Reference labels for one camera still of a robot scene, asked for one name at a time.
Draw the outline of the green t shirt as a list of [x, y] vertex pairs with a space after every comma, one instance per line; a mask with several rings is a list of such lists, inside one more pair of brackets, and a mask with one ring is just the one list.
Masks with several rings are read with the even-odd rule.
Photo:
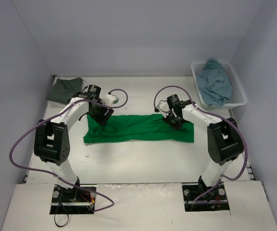
[[162, 115], [113, 115], [105, 126], [100, 126], [87, 116], [88, 131], [83, 137], [85, 144], [116, 143], [126, 141], [195, 141], [194, 125], [186, 123], [173, 130], [162, 120]]

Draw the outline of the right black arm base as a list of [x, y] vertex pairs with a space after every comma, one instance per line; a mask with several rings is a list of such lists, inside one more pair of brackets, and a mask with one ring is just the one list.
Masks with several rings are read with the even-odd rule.
[[201, 192], [197, 184], [182, 185], [185, 212], [213, 212], [230, 210], [223, 183], [207, 195], [194, 201]]

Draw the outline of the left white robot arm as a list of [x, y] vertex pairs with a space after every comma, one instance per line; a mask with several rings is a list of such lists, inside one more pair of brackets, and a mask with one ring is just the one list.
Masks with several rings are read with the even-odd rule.
[[63, 191], [63, 197], [70, 202], [80, 197], [78, 176], [73, 172], [68, 156], [70, 154], [69, 130], [82, 118], [90, 115], [100, 126], [106, 125], [114, 110], [111, 106], [118, 103], [117, 96], [108, 93], [100, 97], [101, 88], [90, 85], [86, 92], [76, 93], [68, 101], [62, 115], [42, 124], [36, 129], [34, 154], [45, 162], [52, 172], [70, 185], [57, 180], [57, 185]]

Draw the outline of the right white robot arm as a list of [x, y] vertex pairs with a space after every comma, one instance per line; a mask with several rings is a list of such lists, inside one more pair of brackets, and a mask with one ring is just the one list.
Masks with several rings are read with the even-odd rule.
[[204, 111], [191, 100], [181, 101], [176, 94], [169, 96], [164, 103], [168, 111], [163, 121], [174, 130], [190, 122], [207, 134], [207, 151], [210, 161], [198, 179], [198, 196], [195, 203], [207, 202], [221, 183], [230, 164], [245, 151], [244, 142], [232, 118]]

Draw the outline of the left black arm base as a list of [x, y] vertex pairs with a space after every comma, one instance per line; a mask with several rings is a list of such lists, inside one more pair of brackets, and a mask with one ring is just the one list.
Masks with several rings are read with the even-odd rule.
[[70, 215], [94, 214], [95, 196], [86, 191], [74, 188], [71, 192], [59, 185], [54, 185], [50, 214], [56, 227], [63, 228], [68, 222]]

